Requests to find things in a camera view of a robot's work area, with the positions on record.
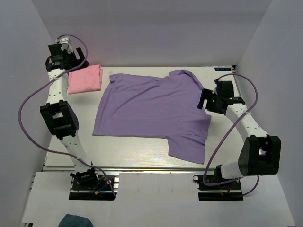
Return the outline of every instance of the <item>white enclosure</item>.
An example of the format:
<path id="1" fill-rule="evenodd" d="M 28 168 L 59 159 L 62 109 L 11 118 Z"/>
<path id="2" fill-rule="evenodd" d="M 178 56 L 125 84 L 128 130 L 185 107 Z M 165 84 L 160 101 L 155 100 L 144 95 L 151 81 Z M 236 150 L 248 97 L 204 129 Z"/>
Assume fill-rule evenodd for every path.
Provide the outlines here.
<path id="1" fill-rule="evenodd" d="M 19 128 L 19 105 L 48 81 L 47 46 L 70 33 L 87 44 L 89 62 L 104 67 L 237 65 L 259 91 L 253 116 L 281 138 L 278 178 L 296 226 L 303 227 L 302 9 L 301 0 L 0 1 L 1 226 L 19 226 L 45 158 Z M 250 105 L 251 87 L 237 82 Z M 47 147 L 39 113 L 46 97 L 47 89 L 26 105 L 23 121 Z"/>

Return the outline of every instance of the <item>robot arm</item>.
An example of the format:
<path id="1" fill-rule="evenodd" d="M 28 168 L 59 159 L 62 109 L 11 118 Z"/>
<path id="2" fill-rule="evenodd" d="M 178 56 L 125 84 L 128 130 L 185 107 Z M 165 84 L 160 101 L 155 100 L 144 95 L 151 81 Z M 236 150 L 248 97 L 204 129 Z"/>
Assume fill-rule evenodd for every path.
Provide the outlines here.
<path id="1" fill-rule="evenodd" d="M 61 39 L 57 44 L 48 46 L 51 56 L 46 62 L 49 79 L 71 69 L 83 61 L 84 55 L 81 48 L 77 48 L 80 59 L 77 59 L 74 51 L 69 45 L 69 39 Z M 68 74 L 56 79 L 49 88 L 46 105 L 40 107 L 40 113 L 52 135 L 55 135 L 65 146 L 67 152 L 75 155 L 85 163 L 92 163 L 86 156 L 83 146 L 78 137 L 79 122 L 76 114 L 66 101 L 68 89 Z M 94 168 L 88 169 L 77 159 L 71 159 L 76 174 L 71 174 L 75 180 L 89 188 L 98 184 L 98 178 Z"/>
<path id="2" fill-rule="evenodd" d="M 231 81 L 215 80 L 214 91 L 203 89 L 199 109 L 207 100 L 206 109 L 224 114 L 233 123 L 247 110 L 241 97 L 234 97 Z M 236 126 L 244 145 L 239 159 L 219 165 L 214 171 L 217 182 L 225 179 L 242 178 L 248 175 L 274 175 L 279 169 L 281 140 L 264 131 L 250 114 L 245 115 Z"/>

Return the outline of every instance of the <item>purple cable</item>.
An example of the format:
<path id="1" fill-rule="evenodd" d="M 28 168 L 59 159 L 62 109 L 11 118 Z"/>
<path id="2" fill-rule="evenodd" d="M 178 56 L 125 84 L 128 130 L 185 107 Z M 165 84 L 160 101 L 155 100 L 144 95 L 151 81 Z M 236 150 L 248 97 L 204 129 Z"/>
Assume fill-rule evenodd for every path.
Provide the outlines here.
<path id="1" fill-rule="evenodd" d="M 88 49 L 87 49 L 87 46 L 85 45 L 85 43 L 84 43 L 82 40 L 80 40 L 80 39 L 77 38 L 76 36 L 70 35 L 70 34 L 61 35 L 61 36 L 59 36 L 59 37 L 57 38 L 57 40 L 59 40 L 59 39 L 62 38 L 63 36 L 71 36 L 71 37 L 74 37 L 74 38 L 78 39 L 78 40 L 83 44 L 83 46 L 85 47 L 86 55 L 85 55 L 85 58 L 84 58 L 84 60 L 81 62 L 80 65 L 78 65 L 78 66 L 76 66 L 76 67 L 74 67 L 74 68 L 71 68 L 71 69 L 69 69 L 69 70 L 64 71 L 63 73 L 61 73 L 61 74 L 59 74 L 58 76 L 56 76 L 56 79 L 60 78 L 60 77 L 63 76 L 65 73 L 69 73 L 69 72 L 71 72 L 71 71 L 73 71 L 73 70 L 76 70 L 76 69 L 78 69 L 79 67 L 81 67 L 81 66 L 84 64 L 84 62 L 86 61 L 87 56 L 88 56 L 88 54 L 89 54 L 89 51 L 88 51 Z M 28 132 L 26 131 L 26 129 L 24 128 L 23 123 L 22 123 L 21 112 L 22 112 L 22 109 L 23 109 L 23 106 L 25 105 L 25 103 L 26 103 L 31 97 L 33 97 L 35 94 L 37 94 L 39 91 L 43 90 L 44 88 L 46 88 L 47 86 L 49 86 L 50 84 L 52 84 L 56 79 L 52 79 L 51 81 L 49 81 L 48 83 L 46 83 L 45 85 L 43 85 L 42 87 L 40 87 L 37 91 L 34 91 L 32 94 L 30 94 L 30 95 L 22 102 L 22 104 L 20 105 L 19 111 L 18 111 L 18 121 L 19 121 L 19 125 L 20 125 L 20 127 L 21 127 L 21 130 L 22 130 L 22 131 L 24 132 L 24 134 L 26 135 L 26 137 L 27 137 L 33 144 L 35 144 L 37 147 L 39 147 L 40 149 L 42 149 L 42 150 L 44 150 L 44 151 L 51 152 L 51 153 L 55 153 L 55 154 L 68 155 L 68 156 L 70 156 L 70 157 L 72 157 L 72 158 L 74 158 L 74 159 L 78 159 L 75 155 L 72 155 L 72 154 L 69 154 L 69 153 L 60 152 L 60 151 L 50 150 L 50 149 L 47 149 L 47 148 L 43 147 L 42 145 L 38 144 L 38 143 L 37 143 L 37 142 L 28 134 Z M 102 168 L 101 168 L 100 166 L 89 165 L 89 164 L 83 162 L 81 159 L 78 159 L 78 161 L 81 162 L 83 165 L 89 167 L 89 168 L 96 168 L 96 169 L 100 170 L 100 171 L 104 174 L 104 177 L 106 178 L 106 180 L 107 180 L 108 182 L 110 182 L 108 176 L 106 175 L 106 173 L 102 170 Z M 113 186 L 112 186 L 111 184 L 109 184 L 109 187 L 110 187 L 110 189 L 111 189 L 111 191 L 112 191 L 114 197 L 116 197 L 116 194 L 115 194 L 115 192 L 114 192 Z"/>
<path id="2" fill-rule="evenodd" d="M 244 193 L 242 195 L 231 195 L 231 197 L 243 197 L 243 196 L 248 195 L 249 193 L 251 193 L 253 190 L 256 189 L 257 185 L 259 184 L 259 180 L 260 180 L 260 177 L 257 176 L 257 182 L 256 182 L 255 186 L 253 186 L 253 188 L 250 191 L 248 191 L 248 192 L 246 192 L 246 193 Z"/>
<path id="3" fill-rule="evenodd" d="M 222 140 L 219 142 L 218 146 L 216 147 L 216 149 L 214 150 L 213 154 L 211 155 L 211 157 L 209 158 L 209 161 L 206 165 L 206 168 L 205 168 L 205 171 L 204 171 L 204 175 L 203 175 L 203 184 L 205 184 L 206 186 L 216 186 L 216 185 L 221 185 L 221 184 L 226 184 L 226 183 L 231 183 L 231 182 L 234 182 L 234 181 L 237 181 L 239 180 L 239 178 L 237 179 L 231 179 L 231 180 L 227 180 L 227 181 L 224 181 L 224 182 L 218 182 L 218 183 L 207 183 L 206 182 L 206 175 L 207 175 L 207 171 L 209 170 L 209 166 L 212 162 L 212 160 L 214 159 L 214 156 L 217 154 L 219 148 L 221 147 L 221 145 L 223 144 L 223 142 L 226 140 L 226 138 L 228 137 L 228 135 L 231 133 L 231 131 L 236 127 L 236 125 L 239 123 L 239 121 L 242 120 L 242 118 L 249 112 L 252 110 L 252 108 L 254 108 L 254 106 L 257 104 L 257 101 L 258 101 L 258 91 L 257 91 L 257 88 L 256 86 L 254 85 L 254 83 L 246 76 L 243 76 L 243 75 L 240 75 L 240 74 L 236 74 L 236 73 L 228 73 L 228 74 L 225 74 L 225 75 L 222 75 L 220 76 L 218 79 L 221 79 L 223 77 L 226 77 L 226 76 L 229 76 L 229 75 L 235 75 L 235 76 L 238 76 L 238 77 L 242 77 L 246 80 L 248 80 L 248 82 L 253 86 L 254 90 L 255 90 L 255 93 L 256 93 L 256 99 L 255 99 L 255 102 L 251 105 L 250 108 L 247 109 L 246 112 L 244 112 L 235 122 L 234 124 L 231 126 L 231 128 L 227 131 L 227 133 L 223 136 Z M 257 183 L 256 185 L 253 187 L 252 190 L 250 190 L 249 192 L 245 193 L 244 195 L 247 195 L 249 193 L 251 193 L 258 185 L 259 183 L 259 176 L 258 176 L 258 180 L 257 180 Z"/>

